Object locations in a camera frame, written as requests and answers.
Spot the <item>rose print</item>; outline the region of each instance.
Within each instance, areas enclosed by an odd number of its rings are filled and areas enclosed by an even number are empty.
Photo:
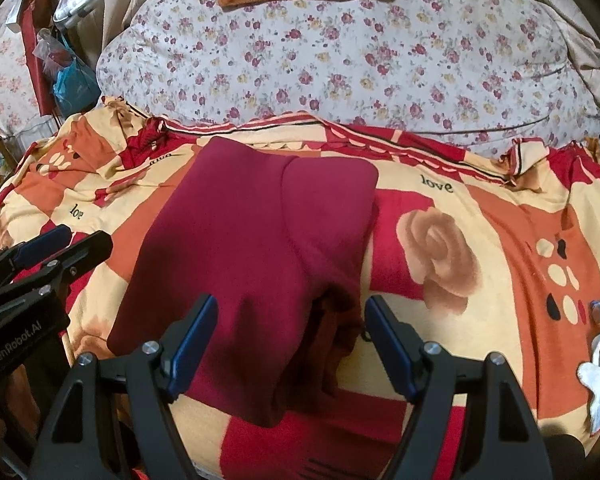
[[[0,45],[0,54],[6,54],[7,51],[11,48],[11,40],[3,41]]]
[[[478,260],[454,218],[435,207],[414,210],[400,217],[396,233],[411,278],[423,286],[427,308],[440,314],[462,314],[482,277]]]
[[[474,102],[468,97],[461,96],[458,99],[458,104],[461,108],[464,108],[465,110],[471,110],[472,108],[474,108]]]
[[[471,41],[469,40],[469,38],[466,38],[465,36],[462,37],[462,41],[460,41],[460,46],[462,47],[462,50],[473,50],[474,49],[471,46]]]
[[[260,108],[258,108],[258,117],[260,117],[261,119],[268,119],[273,116],[275,116],[275,113],[273,113],[271,107],[261,106]]]
[[[337,40],[340,37],[340,31],[335,27],[325,28],[322,34],[327,40]]]
[[[438,90],[437,86],[434,86],[431,89],[431,98],[437,103],[441,103],[445,100],[444,94],[440,90]]]
[[[448,49],[445,52],[445,57],[451,63],[457,63],[458,61],[460,61],[460,55],[455,50],[453,50],[453,49]]]
[[[303,85],[309,85],[314,81],[314,77],[306,70],[302,70],[302,73],[298,77],[298,81]]]
[[[10,92],[16,93],[20,89],[21,85],[22,85],[22,78],[18,76],[18,77],[14,77],[11,79],[11,81],[7,85],[7,88],[9,89]]]
[[[276,100],[279,103],[286,104],[289,102],[289,95],[286,93],[286,91],[284,91],[281,88],[280,90],[278,90],[278,93],[276,94]]]
[[[411,107],[409,108],[409,113],[414,119],[422,118],[422,108],[420,108],[420,105],[417,105],[416,103],[411,104]]]
[[[397,55],[395,50],[391,50],[386,42],[382,44],[380,48],[378,48],[378,56],[382,60],[390,60],[393,56]]]
[[[392,13],[392,15],[396,16],[397,18],[403,18],[404,17],[404,9],[402,7],[399,7],[397,5],[394,5],[391,7],[390,12]]]

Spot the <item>red garment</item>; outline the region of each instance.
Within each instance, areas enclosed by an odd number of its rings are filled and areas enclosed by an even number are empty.
[[[110,350],[159,338],[208,292],[218,326],[189,397],[260,426],[330,402],[360,334],[377,179],[365,160],[213,138],[146,234]]]
[[[51,4],[49,0],[24,0],[23,6],[20,28],[22,29],[22,43],[31,83],[38,101],[40,115],[51,115],[56,106],[51,93],[51,84],[43,74],[42,60],[33,55],[33,50],[38,44],[38,31],[51,24]]]

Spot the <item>blue bag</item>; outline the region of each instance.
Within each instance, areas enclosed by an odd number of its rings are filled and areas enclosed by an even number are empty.
[[[52,90],[60,114],[67,118],[95,105],[100,97],[100,87],[95,72],[75,55],[64,36],[62,43],[71,54],[73,62],[58,72],[58,79]]]

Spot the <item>red and yellow blanket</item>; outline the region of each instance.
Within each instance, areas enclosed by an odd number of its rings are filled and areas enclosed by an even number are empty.
[[[143,237],[212,136],[301,156],[361,157],[379,172],[374,224],[360,276],[362,297],[381,293],[424,340],[483,359],[506,355],[547,431],[590,449],[589,392],[576,368],[600,332],[600,147],[516,143],[487,160],[400,130],[356,131],[307,114],[235,127],[184,128],[147,118],[121,100],[70,118],[32,146],[0,192],[0,248],[57,224],[78,239],[105,230],[110,259],[68,300],[69,359],[106,346]],[[194,462],[228,480],[298,474],[378,478],[410,408],[392,390],[367,338],[338,370],[328,415],[287,412],[275,428],[251,426],[181,397],[172,411]],[[438,477],[458,444],[458,397]]]

